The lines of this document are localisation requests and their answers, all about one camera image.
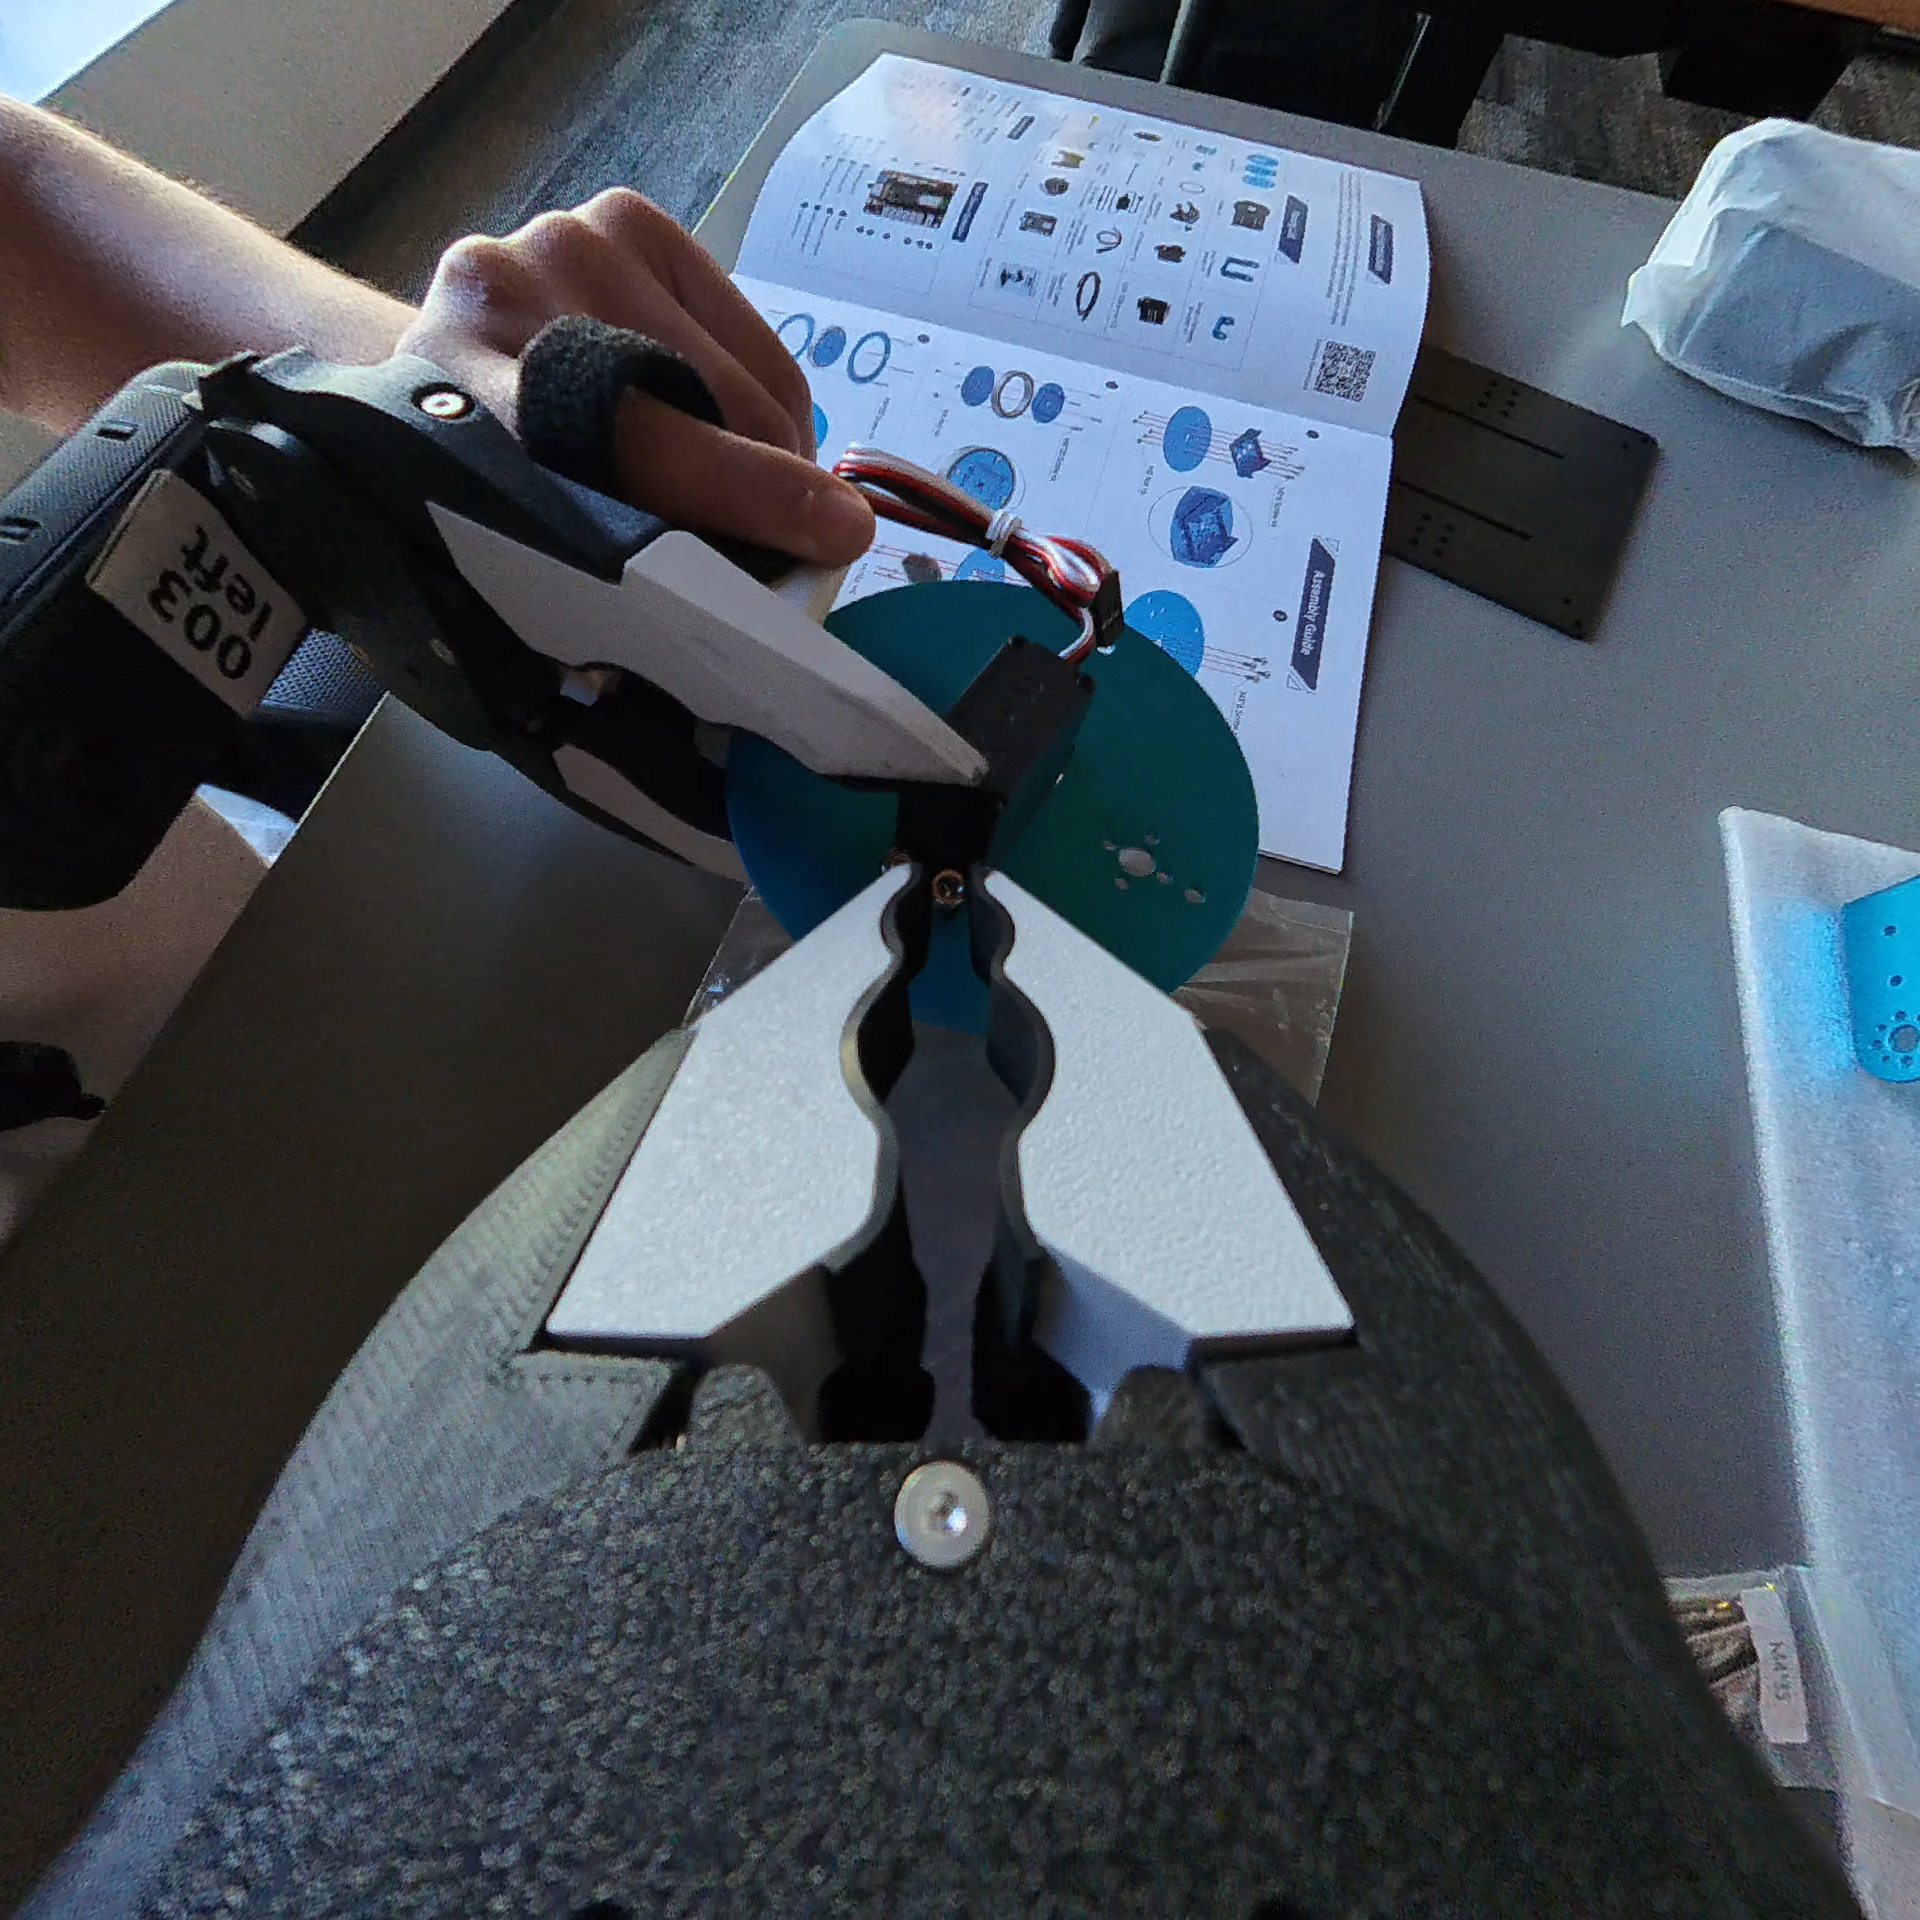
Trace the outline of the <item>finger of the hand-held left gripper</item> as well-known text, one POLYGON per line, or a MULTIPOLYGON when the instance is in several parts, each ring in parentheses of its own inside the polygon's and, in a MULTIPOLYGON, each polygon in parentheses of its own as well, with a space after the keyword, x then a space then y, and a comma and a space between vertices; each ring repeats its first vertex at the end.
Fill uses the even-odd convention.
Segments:
POLYGON ((678 706, 561 706, 556 775, 569 806, 631 830, 715 876, 742 881, 723 767, 678 706))
POLYGON ((442 502, 431 518, 465 588, 552 663, 631 669, 827 779, 977 783, 992 767, 795 601, 690 534, 659 534, 622 582, 597 582, 442 502))

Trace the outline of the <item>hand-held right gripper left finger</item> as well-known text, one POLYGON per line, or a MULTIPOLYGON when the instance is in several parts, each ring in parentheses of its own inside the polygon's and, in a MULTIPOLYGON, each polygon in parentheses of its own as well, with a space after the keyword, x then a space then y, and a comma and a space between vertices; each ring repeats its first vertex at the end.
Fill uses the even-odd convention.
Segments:
POLYGON ((649 1119, 544 1333, 556 1343, 820 1343, 812 1268, 859 1256, 894 1208, 898 1144, 859 1030, 898 984, 891 925, 914 868, 881 871, 708 1007, 649 1119))

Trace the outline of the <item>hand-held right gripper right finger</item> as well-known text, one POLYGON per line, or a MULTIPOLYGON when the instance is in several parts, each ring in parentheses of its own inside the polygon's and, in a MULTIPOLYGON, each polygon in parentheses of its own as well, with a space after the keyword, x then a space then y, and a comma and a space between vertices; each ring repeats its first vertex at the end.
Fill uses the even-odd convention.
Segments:
POLYGON ((977 1297, 977 1419, 1086 1424, 1122 1375, 1353 1343, 1353 1314, 1206 1035, 977 871, 988 1063, 1017 1100, 977 1297))

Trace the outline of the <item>blue round metal plate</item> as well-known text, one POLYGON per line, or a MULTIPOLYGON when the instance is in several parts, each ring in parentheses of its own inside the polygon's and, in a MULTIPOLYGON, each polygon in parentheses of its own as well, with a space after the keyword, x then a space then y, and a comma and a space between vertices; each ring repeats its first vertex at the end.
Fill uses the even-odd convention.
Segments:
MULTIPOLYGON (((1009 641, 1063 653, 1080 631, 1017 588, 901 588, 846 602, 827 635, 947 714, 1009 641)), ((973 788, 856 788, 734 732, 727 756, 733 842, 773 922, 806 937, 908 852, 924 876, 973 864, 1009 871, 1063 922, 1160 991, 1199 972, 1236 925, 1260 857, 1260 806, 1241 747, 1209 695, 1150 641, 1120 635, 1080 665, 1090 706, 1009 809, 973 788), (1132 876, 1141 846, 1160 871, 1132 876)), ((973 972, 964 906, 927 913, 912 1014, 977 1035, 992 997, 973 972)))

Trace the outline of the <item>person's left forearm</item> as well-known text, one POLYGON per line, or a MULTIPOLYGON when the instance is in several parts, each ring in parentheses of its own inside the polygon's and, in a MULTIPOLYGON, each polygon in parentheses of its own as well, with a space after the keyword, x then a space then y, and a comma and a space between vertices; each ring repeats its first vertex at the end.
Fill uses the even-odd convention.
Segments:
POLYGON ((4 409, 71 433, 135 370, 228 354, 318 348, 375 368, 412 316, 91 132, 4 99, 4 409))

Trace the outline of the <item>dark grey desk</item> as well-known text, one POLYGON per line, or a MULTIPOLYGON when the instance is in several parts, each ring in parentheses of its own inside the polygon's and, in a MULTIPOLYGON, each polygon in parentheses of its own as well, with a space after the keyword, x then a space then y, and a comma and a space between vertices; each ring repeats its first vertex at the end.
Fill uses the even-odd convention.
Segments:
POLYGON ((833 1440, 812 1362, 565 1354, 738 887, 382 700, 4 1256, 4 1917, 1857 1917, 1665 1574, 1811 1550, 1909 1712, 1914 1138, 1772 1277, 1728 842, 1914 853, 1914 468, 1655 361, 1671 201, 908 27, 881 52, 1420 185, 1423 370, 1650 433, 1598 635, 1383 561, 1315 1106, 1138 991, 1098 1225, 1278 1197, 1353 1330, 833 1440))

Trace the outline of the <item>person's left hand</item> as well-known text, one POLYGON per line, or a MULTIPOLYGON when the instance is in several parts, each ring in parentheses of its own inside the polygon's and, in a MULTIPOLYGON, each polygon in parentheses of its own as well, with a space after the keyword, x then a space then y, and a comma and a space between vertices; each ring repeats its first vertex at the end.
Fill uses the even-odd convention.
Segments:
POLYGON ((508 237, 452 244, 398 341, 464 380, 517 427, 519 348, 556 316, 594 316, 678 354, 723 409, 698 422, 624 396, 611 493, 663 524, 734 537, 803 564, 856 564, 877 514, 815 461, 812 388, 716 260, 656 201, 608 188, 508 237))

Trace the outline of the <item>clear plastic bag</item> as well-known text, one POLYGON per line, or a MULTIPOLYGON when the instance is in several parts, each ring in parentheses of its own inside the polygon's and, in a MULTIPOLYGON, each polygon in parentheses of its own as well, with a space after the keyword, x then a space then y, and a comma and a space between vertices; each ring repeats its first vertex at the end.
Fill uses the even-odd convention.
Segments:
MULTIPOLYGON (((789 953, 789 933, 749 889, 694 988, 683 1023, 789 953)), ((1206 1026, 1236 1035, 1315 1106, 1353 953, 1353 913, 1251 889, 1224 946, 1175 991, 1206 1026)))

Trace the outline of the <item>white instruction sheet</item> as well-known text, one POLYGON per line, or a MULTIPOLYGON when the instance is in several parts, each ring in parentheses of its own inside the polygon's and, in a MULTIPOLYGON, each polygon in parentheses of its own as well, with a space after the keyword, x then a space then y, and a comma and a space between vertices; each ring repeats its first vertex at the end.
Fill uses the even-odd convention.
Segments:
POLYGON ((1323 871, 1426 270, 1404 178, 898 52, 794 132, 734 257, 820 461, 881 444, 1090 544, 1236 732, 1260 852, 1323 871))

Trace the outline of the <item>white foam sheet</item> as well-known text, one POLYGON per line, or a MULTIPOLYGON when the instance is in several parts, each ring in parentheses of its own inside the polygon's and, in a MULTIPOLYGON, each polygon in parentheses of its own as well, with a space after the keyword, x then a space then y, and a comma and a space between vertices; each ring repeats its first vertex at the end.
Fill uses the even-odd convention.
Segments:
POLYGON ((1843 913, 1914 853, 1722 809, 1742 1073, 1802 1500, 1802 1617, 1865 1917, 1914 1917, 1920 1138, 1856 1046, 1843 913))

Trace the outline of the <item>pile of clear hardware bags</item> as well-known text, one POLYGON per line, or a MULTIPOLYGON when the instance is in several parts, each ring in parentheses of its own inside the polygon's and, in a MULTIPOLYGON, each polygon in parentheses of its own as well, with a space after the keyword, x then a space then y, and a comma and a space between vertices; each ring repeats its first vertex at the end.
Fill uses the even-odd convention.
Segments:
POLYGON ((1673 1620, 1733 1731, 1785 1789, 1837 1789, 1811 1570, 1671 1575, 1673 1620))

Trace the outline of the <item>black flat metal plate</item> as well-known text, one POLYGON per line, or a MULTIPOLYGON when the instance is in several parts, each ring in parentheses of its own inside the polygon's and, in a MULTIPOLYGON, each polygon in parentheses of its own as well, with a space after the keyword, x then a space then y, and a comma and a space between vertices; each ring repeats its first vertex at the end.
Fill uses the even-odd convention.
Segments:
POLYGON ((1383 556, 1590 642, 1655 453, 1629 422, 1423 348, 1383 556))

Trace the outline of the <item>white plastic bag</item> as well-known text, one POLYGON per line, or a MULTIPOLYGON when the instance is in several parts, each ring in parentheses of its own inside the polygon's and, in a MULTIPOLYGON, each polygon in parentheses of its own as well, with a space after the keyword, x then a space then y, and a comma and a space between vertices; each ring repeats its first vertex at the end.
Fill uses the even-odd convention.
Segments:
POLYGON ((1920 156, 1760 121, 1699 169, 1627 326, 1711 394, 1920 453, 1920 156))

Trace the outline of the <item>blue metal U bracket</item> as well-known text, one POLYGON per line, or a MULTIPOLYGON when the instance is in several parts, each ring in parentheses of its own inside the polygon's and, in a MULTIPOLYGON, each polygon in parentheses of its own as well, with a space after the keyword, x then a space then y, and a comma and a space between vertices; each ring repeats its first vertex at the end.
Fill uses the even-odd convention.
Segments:
POLYGON ((1920 876, 1839 906, 1843 1007, 1857 1068, 1920 1079, 1920 876))

